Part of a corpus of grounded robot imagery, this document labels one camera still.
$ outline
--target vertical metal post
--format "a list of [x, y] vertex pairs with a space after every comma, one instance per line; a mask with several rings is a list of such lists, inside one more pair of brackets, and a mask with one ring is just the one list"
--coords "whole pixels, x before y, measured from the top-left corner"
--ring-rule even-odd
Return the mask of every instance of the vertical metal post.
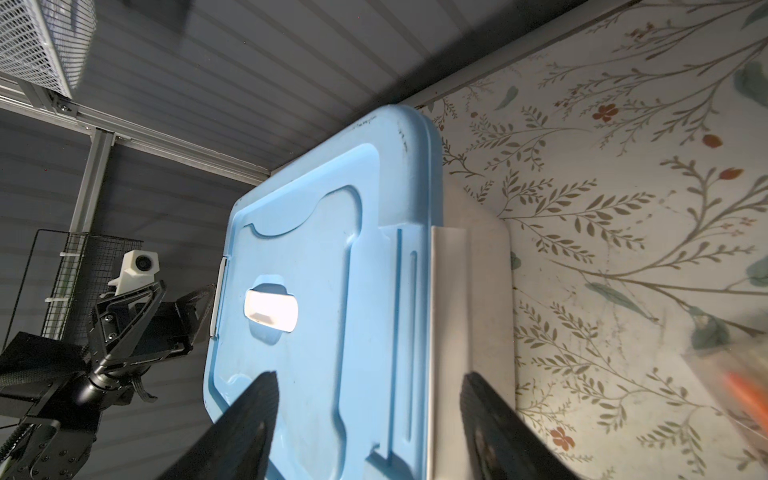
[[97, 128], [91, 137], [91, 151], [88, 152], [88, 162], [85, 165], [83, 181], [80, 183], [78, 201], [74, 206], [71, 233], [88, 233], [94, 221], [96, 203], [107, 170], [107, 159], [114, 145], [114, 133]]

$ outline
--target white wire basket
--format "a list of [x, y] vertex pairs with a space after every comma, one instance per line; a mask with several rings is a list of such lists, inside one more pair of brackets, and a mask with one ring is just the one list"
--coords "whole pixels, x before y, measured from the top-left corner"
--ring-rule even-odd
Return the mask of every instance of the white wire basket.
[[0, 0], [0, 71], [71, 98], [95, 31], [93, 0]]

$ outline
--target red flower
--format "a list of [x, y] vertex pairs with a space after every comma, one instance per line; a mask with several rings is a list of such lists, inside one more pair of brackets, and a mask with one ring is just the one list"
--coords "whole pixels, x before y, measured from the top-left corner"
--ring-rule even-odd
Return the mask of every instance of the red flower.
[[712, 134], [704, 135], [701, 141], [702, 143], [707, 145], [709, 148], [718, 148], [720, 145], [723, 144], [723, 141], [720, 139], [720, 137]]
[[743, 168], [726, 168], [725, 170], [720, 172], [720, 179], [721, 180], [733, 180], [734, 178], [738, 178], [739, 175], [744, 173]]
[[602, 120], [604, 122], [611, 121], [611, 117], [619, 113], [619, 109], [616, 108], [616, 104], [601, 105], [598, 108], [598, 112], [592, 115], [595, 120]]
[[557, 430], [550, 430], [549, 433], [552, 435], [552, 442], [566, 452], [568, 449], [572, 449], [576, 446], [576, 442], [574, 442], [571, 437], [565, 435], [563, 427], [558, 427]]

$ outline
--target black wire basket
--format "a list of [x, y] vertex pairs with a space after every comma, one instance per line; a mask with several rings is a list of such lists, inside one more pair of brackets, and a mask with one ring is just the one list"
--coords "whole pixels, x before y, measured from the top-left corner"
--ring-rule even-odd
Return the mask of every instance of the black wire basket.
[[38, 230], [29, 251], [5, 344], [8, 343], [30, 263], [40, 250], [35, 249], [35, 244], [42, 232], [59, 237], [58, 244], [63, 246], [58, 254], [61, 260], [56, 277], [51, 280], [51, 295], [45, 299], [48, 307], [45, 310], [41, 336], [66, 343], [86, 345], [88, 343], [86, 326], [91, 308], [99, 300], [99, 296], [108, 291], [108, 282], [118, 276], [123, 255], [131, 250], [140, 250], [143, 242], [91, 233]]

